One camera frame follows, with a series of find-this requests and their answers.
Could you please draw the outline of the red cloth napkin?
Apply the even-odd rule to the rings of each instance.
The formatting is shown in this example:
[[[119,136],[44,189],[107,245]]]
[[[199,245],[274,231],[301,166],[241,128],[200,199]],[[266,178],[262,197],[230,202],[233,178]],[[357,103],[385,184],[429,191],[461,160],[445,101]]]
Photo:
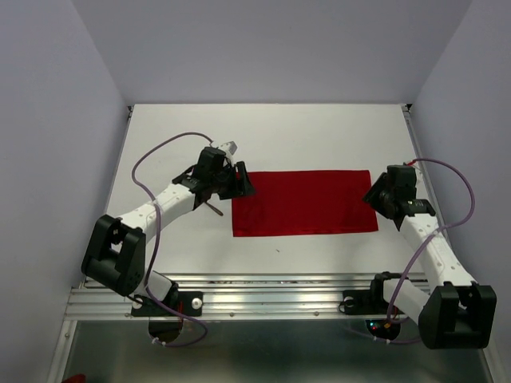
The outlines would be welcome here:
[[[251,196],[232,201],[235,237],[338,235],[378,230],[376,213],[362,201],[367,170],[251,172]]]

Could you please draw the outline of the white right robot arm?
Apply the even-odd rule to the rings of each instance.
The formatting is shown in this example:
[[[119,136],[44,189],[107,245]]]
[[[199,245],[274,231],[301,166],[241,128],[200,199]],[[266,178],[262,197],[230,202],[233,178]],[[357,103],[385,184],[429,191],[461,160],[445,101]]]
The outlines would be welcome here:
[[[394,222],[415,252],[400,274],[381,273],[367,292],[370,307],[386,311],[385,330],[396,323],[394,312],[418,326],[429,349],[484,349],[493,326],[497,296],[479,284],[459,262],[432,204],[417,197],[418,177],[412,164],[390,165],[363,200]]]

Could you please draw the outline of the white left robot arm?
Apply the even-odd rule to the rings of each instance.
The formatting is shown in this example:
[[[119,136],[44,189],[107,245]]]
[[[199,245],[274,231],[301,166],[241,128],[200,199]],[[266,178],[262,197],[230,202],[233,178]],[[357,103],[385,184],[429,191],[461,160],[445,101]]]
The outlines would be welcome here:
[[[204,148],[196,164],[172,180],[156,197],[119,217],[103,215],[95,223],[81,271],[120,296],[150,298],[159,314],[177,307],[177,285],[146,266],[146,246],[172,221],[195,211],[213,194],[220,199],[253,195],[237,146],[229,141]]]

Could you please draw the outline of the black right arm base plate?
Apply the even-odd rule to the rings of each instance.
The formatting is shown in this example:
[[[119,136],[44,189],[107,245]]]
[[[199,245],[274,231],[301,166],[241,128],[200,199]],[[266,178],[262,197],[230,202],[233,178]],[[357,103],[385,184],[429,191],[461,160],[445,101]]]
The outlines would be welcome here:
[[[343,290],[339,309],[346,315],[387,316],[392,294],[393,291],[388,294],[388,298],[384,298],[381,294],[373,294],[369,289]],[[420,314],[424,303],[420,299],[402,294],[400,291],[394,301],[394,306],[398,309],[399,314],[415,315]]]

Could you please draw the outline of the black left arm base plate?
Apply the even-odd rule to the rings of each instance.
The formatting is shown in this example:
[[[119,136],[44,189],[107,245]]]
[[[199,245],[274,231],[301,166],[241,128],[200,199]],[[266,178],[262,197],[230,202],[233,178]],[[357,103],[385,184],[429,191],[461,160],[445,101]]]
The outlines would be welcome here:
[[[173,316],[161,305],[155,303],[151,298],[136,295],[136,301],[132,302],[130,314],[135,318],[159,318]],[[170,297],[165,298],[161,303],[172,310],[197,318],[202,315],[202,305],[204,302],[204,293],[199,290],[180,290],[171,293]]]

